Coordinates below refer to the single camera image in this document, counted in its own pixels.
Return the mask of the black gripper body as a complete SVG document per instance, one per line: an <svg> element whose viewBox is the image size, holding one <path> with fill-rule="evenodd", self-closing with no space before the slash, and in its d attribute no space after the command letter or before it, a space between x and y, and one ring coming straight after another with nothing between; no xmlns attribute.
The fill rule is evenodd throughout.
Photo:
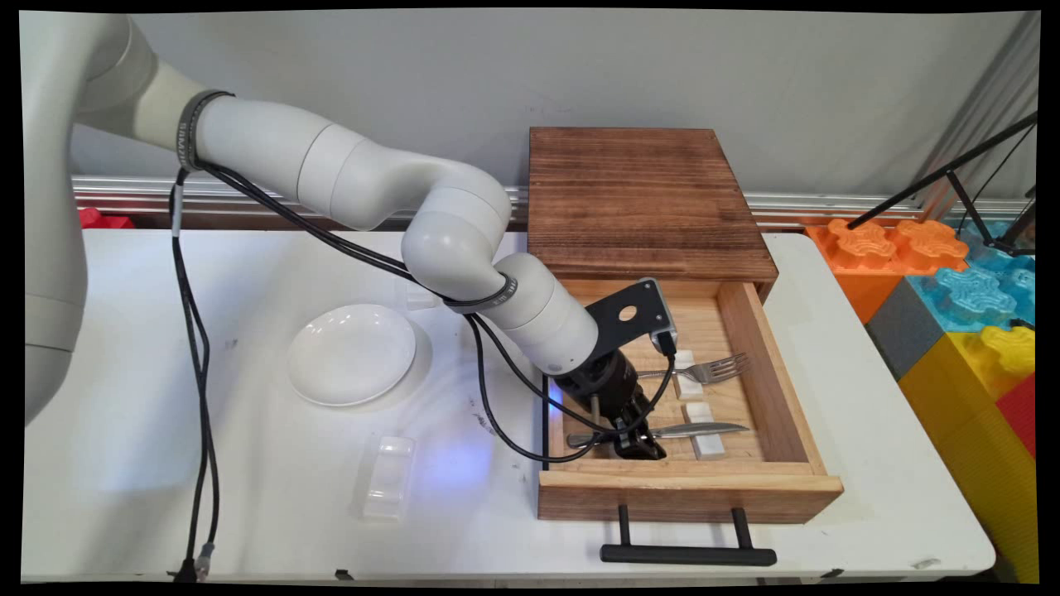
<svg viewBox="0 0 1060 596"><path fill-rule="evenodd" d="M636 430L634 397L646 395L638 384L635 367L621 352L610 352L583 363L564 376L554 376L554 382L562 392L572 397L587 411L593 410L594 403L598 404L599 414L610 422L610 427L588 423L595 433L614 436Z"/></svg>

